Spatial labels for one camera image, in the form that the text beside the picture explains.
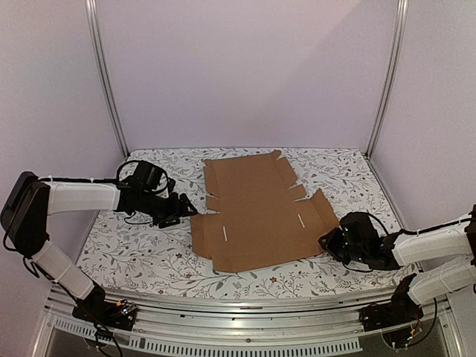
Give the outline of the brown cardboard box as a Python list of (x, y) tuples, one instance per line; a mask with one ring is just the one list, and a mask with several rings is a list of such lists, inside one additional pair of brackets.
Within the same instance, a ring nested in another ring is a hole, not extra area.
[(318, 239), (339, 221), (322, 190), (306, 195), (279, 150), (206, 160), (208, 214), (190, 220), (193, 252), (238, 273), (323, 253)]

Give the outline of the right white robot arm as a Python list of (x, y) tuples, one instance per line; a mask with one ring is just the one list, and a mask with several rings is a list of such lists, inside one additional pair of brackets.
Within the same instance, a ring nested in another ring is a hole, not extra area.
[(385, 307), (390, 324), (402, 323), (414, 308), (428, 300), (475, 284), (475, 209), (450, 222), (417, 231), (401, 229), (382, 237), (371, 222), (373, 218), (370, 213), (348, 213), (318, 242), (340, 263), (361, 263), (370, 271), (393, 271), (413, 263), (454, 257), (401, 281)]

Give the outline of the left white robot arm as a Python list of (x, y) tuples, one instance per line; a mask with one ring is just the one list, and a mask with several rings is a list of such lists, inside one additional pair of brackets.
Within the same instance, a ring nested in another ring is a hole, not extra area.
[(21, 254), (43, 270), (71, 295), (83, 300), (82, 311), (95, 323), (105, 322), (110, 306), (97, 295), (94, 281), (72, 263), (48, 234), (51, 216), (77, 211), (142, 213), (159, 228), (176, 225), (181, 218), (194, 216), (197, 209), (185, 194), (166, 186), (167, 195), (153, 190), (147, 182), (133, 177), (117, 179), (40, 178), (22, 172), (1, 210), (1, 226), (11, 242), (9, 251)]

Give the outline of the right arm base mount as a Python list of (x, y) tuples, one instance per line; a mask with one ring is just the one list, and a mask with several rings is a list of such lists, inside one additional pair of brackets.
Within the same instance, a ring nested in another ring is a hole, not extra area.
[(364, 331), (393, 327), (415, 321), (423, 317), (419, 304), (414, 303), (408, 295), (410, 284), (417, 276), (413, 273), (401, 280), (388, 303), (372, 303), (359, 310), (359, 321)]

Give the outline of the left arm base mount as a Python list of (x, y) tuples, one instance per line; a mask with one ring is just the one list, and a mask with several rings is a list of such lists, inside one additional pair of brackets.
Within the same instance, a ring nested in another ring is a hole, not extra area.
[(126, 299), (108, 302), (102, 295), (91, 295), (76, 302), (72, 316), (100, 326), (132, 331), (137, 312), (138, 306)]

